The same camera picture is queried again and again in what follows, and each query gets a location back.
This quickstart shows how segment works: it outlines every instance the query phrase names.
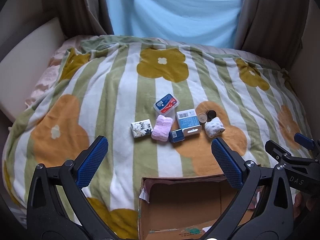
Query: pink pillowcase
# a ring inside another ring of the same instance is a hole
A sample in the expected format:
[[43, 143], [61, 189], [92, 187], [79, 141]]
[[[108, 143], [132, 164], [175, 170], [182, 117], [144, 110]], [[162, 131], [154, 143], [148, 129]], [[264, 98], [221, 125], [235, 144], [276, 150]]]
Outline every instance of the pink pillowcase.
[[77, 50], [80, 50], [81, 41], [90, 40], [97, 37], [98, 36], [79, 35], [66, 40], [50, 58], [48, 68], [44, 71], [44, 73], [38, 80], [34, 90], [31, 92], [30, 97], [26, 99], [25, 105], [27, 107], [31, 106], [40, 96], [42, 96], [49, 88], [54, 85], [59, 75], [59, 68], [62, 58], [65, 55], [67, 49], [73, 47]]

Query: red and blue label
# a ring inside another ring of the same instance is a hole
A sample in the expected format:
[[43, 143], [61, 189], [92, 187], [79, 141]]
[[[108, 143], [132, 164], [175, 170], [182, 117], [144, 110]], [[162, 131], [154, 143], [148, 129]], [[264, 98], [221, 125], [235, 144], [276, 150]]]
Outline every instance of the red and blue label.
[[176, 103], [177, 100], [171, 94], [167, 94], [158, 102], [156, 102], [156, 108], [164, 114], [169, 111]]

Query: white sock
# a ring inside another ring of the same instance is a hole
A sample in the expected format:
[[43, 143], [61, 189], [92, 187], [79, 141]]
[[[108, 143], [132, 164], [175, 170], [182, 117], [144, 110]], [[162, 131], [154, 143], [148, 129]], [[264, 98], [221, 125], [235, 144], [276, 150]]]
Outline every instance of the white sock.
[[206, 122], [204, 125], [205, 132], [207, 136], [213, 138], [219, 134], [222, 134], [225, 128], [223, 123], [218, 117], [213, 118], [210, 122]]

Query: cardboard box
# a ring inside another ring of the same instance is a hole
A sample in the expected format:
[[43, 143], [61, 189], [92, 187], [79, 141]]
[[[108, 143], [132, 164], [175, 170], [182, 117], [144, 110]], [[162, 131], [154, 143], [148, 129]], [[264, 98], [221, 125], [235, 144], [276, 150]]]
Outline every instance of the cardboard box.
[[[223, 175], [142, 178], [139, 239], [198, 239], [216, 222], [236, 192]], [[240, 224], [251, 215], [248, 210]]]

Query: light blue curtain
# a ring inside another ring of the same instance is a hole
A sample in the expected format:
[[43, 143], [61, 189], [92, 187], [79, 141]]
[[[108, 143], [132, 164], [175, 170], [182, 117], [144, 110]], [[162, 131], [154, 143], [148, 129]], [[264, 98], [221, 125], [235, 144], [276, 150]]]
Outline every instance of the light blue curtain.
[[115, 35], [232, 48], [243, 0], [107, 0]]

